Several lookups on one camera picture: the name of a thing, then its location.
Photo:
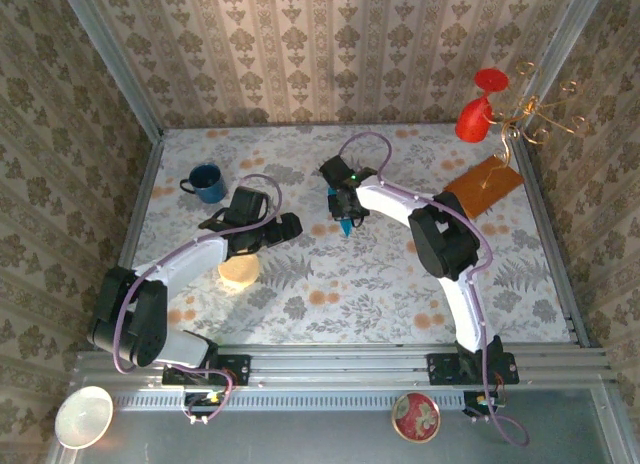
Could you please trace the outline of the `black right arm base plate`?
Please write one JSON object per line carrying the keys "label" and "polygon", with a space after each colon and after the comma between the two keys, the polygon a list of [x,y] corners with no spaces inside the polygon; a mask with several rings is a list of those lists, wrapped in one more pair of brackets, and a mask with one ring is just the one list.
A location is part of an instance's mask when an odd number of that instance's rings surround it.
{"label": "black right arm base plate", "polygon": [[[480,385],[483,353],[433,353],[426,356],[429,382],[442,385]],[[501,378],[505,384],[520,382],[515,356],[512,353],[489,353],[487,357],[487,381],[490,385]]]}

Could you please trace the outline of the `white bowl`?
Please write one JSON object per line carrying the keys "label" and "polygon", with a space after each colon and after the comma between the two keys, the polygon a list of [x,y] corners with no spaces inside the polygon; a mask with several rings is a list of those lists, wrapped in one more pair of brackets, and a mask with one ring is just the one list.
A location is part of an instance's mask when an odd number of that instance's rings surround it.
{"label": "white bowl", "polygon": [[114,402],[105,389],[83,387],[61,404],[54,422],[56,438],[67,449],[85,449],[105,435],[113,416]]}

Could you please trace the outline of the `round tan wooden coaster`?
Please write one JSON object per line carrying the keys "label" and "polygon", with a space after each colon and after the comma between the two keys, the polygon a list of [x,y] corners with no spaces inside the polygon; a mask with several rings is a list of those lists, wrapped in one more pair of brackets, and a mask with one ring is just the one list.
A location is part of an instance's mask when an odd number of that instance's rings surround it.
{"label": "round tan wooden coaster", "polygon": [[242,291],[256,282],[260,274],[256,255],[235,256],[218,266],[220,282],[234,291]]}

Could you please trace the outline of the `aluminium mounting rail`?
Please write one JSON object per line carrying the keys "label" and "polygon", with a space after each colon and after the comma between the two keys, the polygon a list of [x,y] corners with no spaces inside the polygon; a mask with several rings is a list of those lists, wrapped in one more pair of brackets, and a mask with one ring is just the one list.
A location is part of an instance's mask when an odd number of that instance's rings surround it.
{"label": "aluminium mounting rail", "polygon": [[[520,389],[578,389],[616,381],[601,348],[570,344],[507,344]],[[452,345],[229,345],[219,353],[251,356],[251,389],[356,390],[430,387],[427,357]]]}

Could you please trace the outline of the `red floral plate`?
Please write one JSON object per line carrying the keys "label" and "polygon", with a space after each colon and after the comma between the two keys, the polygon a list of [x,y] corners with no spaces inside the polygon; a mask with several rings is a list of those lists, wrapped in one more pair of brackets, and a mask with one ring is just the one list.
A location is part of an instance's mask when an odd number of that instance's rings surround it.
{"label": "red floral plate", "polygon": [[428,395],[409,392],[394,403],[391,422],[394,430],[404,440],[424,444],[439,432],[441,413],[436,402]]}

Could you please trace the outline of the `aluminium frame post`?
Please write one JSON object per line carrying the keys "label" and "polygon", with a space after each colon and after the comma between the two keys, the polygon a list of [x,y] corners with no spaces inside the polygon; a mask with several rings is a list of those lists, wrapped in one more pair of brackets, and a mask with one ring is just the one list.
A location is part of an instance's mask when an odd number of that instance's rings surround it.
{"label": "aluminium frame post", "polygon": [[67,0],[93,46],[127,100],[138,123],[153,147],[162,139],[162,126],[156,118],[139,79],[134,75],[123,44],[116,40],[112,27],[99,10],[98,0]]}
{"label": "aluminium frame post", "polygon": [[540,63],[529,67],[524,96],[518,103],[512,123],[504,129],[512,142],[544,145],[554,130],[582,137],[589,129],[590,124],[582,116],[574,116],[571,124],[563,125],[553,121],[549,112],[578,96],[578,82],[572,78],[562,80],[560,73],[600,1],[571,0]]}

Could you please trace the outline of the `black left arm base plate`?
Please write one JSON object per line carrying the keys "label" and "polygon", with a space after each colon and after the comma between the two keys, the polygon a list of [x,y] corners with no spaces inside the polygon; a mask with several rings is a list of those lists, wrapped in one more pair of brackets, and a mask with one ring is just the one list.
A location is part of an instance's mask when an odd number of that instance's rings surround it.
{"label": "black left arm base plate", "polygon": [[[218,355],[215,361],[206,362],[206,368],[216,369],[228,375],[234,386],[247,386],[251,371],[251,356],[246,354]],[[166,366],[162,384],[168,386],[226,386],[224,376],[216,373],[187,373]]]}

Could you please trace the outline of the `aluminium table side rail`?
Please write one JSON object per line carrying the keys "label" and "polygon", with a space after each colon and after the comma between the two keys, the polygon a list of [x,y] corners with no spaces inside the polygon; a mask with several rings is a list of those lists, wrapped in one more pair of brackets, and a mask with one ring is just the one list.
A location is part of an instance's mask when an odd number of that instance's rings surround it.
{"label": "aluminium table side rail", "polygon": [[110,269],[102,280],[90,321],[87,335],[88,341],[95,347],[109,353],[113,352],[113,337],[120,302],[126,295],[126,292],[121,294],[120,288],[122,284],[125,284],[126,278],[133,273],[132,263],[160,165],[164,134],[165,132],[159,129],[158,138],[152,144],[126,232],[123,249],[120,252],[117,265]]}
{"label": "aluminium table side rail", "polygon": [[512,149],[519,172],[524,178],[524,187],[567,327],[570,324],[573,325],[572,333],[575,335],[573,338],[575,343],[580,347],[590,348],[593,344],[580,314],[526,144],[522,140],[517,140],[512,145]]}

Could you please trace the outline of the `red plastic wine glass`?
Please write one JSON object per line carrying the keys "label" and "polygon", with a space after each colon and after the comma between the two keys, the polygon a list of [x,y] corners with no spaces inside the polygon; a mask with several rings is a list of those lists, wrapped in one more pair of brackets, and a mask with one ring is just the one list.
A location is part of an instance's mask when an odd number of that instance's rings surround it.
{"label": "red plastic wine glass", "polygon": [[509,85],[509,77],[499,69],[484,68],[475,74],[474,83],[482,90],[482,94],[463,108],[455,127],[456,136],[472,144],[484,140],[490,126],[494,124],[489,97],[504,91]]}

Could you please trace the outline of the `dark blue enamel mug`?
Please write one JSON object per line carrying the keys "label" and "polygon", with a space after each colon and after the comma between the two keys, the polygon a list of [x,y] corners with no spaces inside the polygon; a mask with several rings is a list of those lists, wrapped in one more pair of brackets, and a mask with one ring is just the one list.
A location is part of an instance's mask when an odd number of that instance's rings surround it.
{"label": "dark blue enamel mug", "polygon": [[194,167],[187,178],[180,180],[179,187],[186,193],[196,195],[206,204],[216,204],[227,195],[221,170],[213,163]]}

